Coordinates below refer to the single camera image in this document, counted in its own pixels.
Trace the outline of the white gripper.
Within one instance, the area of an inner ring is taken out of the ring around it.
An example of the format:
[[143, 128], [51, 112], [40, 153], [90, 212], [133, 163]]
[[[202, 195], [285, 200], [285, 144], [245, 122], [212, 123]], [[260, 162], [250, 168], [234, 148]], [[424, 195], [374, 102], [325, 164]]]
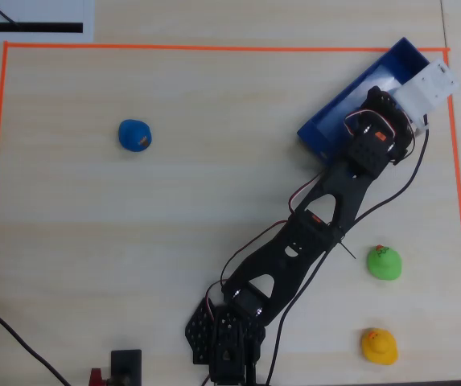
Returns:
[[425, 117], [459, 88], [459, 81], [443, 59], [425, 66], [417, 75], [397, 88], [394, 100], [412, 121], [417, 131], [429, 129]]

